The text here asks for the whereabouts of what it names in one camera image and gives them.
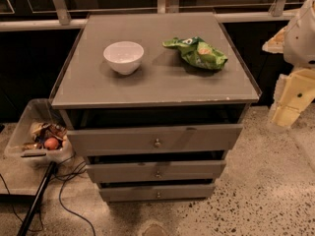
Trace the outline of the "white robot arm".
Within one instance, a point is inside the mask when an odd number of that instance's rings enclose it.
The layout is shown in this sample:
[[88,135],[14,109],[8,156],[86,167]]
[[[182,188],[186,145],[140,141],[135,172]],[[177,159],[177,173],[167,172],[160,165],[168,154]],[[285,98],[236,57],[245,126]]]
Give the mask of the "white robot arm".
[[288,24],[264,43],[262,50],[281,53],[293,66],[280,74],[268,125],[274,131],[289,129],[315,99],[315,0],[306,0]]

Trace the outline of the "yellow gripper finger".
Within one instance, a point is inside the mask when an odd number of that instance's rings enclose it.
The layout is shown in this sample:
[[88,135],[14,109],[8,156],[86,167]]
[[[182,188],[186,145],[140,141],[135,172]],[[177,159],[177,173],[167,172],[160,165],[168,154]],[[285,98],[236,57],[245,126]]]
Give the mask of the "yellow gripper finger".
[[272,38],[266,41],[262,46],[262,50],[273,54],[277,53],[283,54],[285,30],[286,27],[283,27]]

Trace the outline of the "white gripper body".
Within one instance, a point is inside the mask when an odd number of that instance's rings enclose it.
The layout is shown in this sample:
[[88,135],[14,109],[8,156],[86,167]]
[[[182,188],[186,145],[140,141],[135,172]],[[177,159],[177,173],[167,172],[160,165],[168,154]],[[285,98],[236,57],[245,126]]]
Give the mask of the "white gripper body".
[[280,74],[269,122],[277,129],[289,128],[314,99],[314,69],[294,68],[288,76]]

